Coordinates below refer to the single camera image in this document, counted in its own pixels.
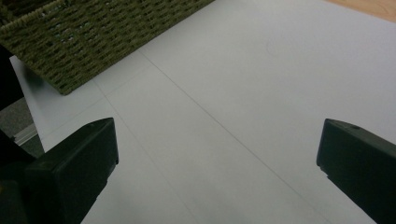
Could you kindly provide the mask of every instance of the green wicker basket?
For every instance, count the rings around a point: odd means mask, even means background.
[[[0,44],[68,94],[213,0],[0,0]]]

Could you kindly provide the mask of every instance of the basket rim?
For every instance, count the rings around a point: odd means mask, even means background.
[[[0,26],[0,31],[6,33],[8,30],[15,29],[24,26],[26,23],[38,19],[42,16],[43,12],[49,11],[51,8],[63,5],[66,6],[70,4],[70,0],[54,0],[43,7],[39,7],[34,11],[31,11],[25,15],[16,18],[14,21],[10,21],[7,24]]]

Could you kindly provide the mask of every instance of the black plastic piece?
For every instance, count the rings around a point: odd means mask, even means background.
[[[396,146],[353,124],[326,119],[317,165],[368,216],[396,223]]]
[[[0,130],[0,169],[15,161],[30,163],[35,157],[28,154]]]
[[[25,169],[49,223],[80,223],[119,162],[113,119],[87,124]]]
[[[0,223],[28,224],[18,183],[0,181]]]

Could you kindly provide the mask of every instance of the white surface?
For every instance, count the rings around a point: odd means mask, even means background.
[[[326,118],[396,142],[395,39],[325,1],[217,0],[65,97],[12,62],[46,150],[116,120],[84,223],[374,223],[316,156]]]

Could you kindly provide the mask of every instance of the wooden floor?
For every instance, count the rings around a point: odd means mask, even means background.
[[[396,0],[327,0],[335,4],[396,22]]]

